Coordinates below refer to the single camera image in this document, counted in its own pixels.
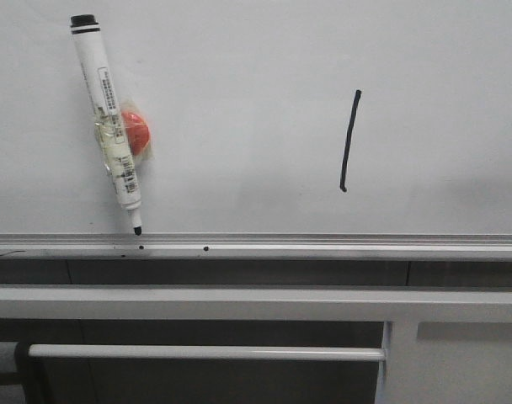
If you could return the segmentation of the red round magnet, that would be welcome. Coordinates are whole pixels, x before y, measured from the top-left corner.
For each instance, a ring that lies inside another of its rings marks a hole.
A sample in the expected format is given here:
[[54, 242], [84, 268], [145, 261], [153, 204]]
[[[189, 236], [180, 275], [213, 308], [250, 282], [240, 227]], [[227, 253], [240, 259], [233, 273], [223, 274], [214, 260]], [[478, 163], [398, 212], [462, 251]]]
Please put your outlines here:
[[152, 133], [145, 115], [132, 99], [125, 98], [120, 106], [131, 154], [135, 164], [152, 158]]

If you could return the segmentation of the white whiteboard marker pen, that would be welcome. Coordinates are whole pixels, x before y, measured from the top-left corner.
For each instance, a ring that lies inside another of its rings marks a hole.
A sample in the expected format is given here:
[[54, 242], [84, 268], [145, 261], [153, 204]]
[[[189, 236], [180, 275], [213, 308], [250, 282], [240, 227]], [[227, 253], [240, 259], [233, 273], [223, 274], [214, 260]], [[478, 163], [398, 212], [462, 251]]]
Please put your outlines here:
[[142, 234], [141, 191], [120, 104], [109, 68], [101, 26], [92, 14], [70, 17], [70, 30], [93, 109], [94, 133], [116, 199]]

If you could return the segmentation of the black marker stroke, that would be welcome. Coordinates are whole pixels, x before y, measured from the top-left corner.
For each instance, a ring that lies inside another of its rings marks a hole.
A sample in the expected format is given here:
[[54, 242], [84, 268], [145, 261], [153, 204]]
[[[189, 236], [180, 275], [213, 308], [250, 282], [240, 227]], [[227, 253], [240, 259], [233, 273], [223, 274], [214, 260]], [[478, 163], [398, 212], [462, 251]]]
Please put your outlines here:
[[344, 143], [344, 154], [341, 164], [341, 171], [340, 171], [340, 180], [339, 180], [339, 189], [343, 192], [347, 192], [346, 187], [346, 178], [347, 178], [347, 171], [348, 171], [348, 163], [349, 163], [349, 153], [351, 149], [352, 139], [353, 139], [353, 130], [355, 127], [355, 120], [356, 115], [361, 99], [362, 91], [360, 89], [355, 90], [355, 95], [352, 102], [352, 107], [350, 110], [350, 116], [349, 116], [349, 122], [346, 130], [346, 138]]

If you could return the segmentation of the white horizontal stand rod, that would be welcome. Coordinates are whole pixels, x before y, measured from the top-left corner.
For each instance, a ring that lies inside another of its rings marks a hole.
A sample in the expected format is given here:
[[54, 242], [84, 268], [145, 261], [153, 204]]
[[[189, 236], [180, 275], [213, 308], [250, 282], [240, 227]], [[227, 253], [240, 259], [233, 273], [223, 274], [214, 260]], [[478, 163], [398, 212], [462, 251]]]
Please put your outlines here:
[[35, 358], [262, 359], [384, 362], [381, 348], [32, 344]]

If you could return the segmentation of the aluminium whiteboard tray rail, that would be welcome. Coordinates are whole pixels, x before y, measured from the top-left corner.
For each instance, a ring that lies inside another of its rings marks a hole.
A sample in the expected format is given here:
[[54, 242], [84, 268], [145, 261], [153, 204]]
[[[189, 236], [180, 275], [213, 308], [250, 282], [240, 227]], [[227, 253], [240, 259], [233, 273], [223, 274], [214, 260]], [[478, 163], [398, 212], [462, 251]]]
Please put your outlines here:
[[0, 258], [512, 261], [512, 235], [0, 234]]

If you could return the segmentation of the white metal stand frame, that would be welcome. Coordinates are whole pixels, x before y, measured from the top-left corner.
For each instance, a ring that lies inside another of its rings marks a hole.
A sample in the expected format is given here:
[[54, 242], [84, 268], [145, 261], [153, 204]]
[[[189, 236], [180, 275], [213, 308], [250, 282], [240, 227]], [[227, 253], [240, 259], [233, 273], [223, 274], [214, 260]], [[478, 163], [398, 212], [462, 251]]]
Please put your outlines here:
[[512, 291], [0, 285], [0, 318], [382, 322], [379, 403], [512, 403]]

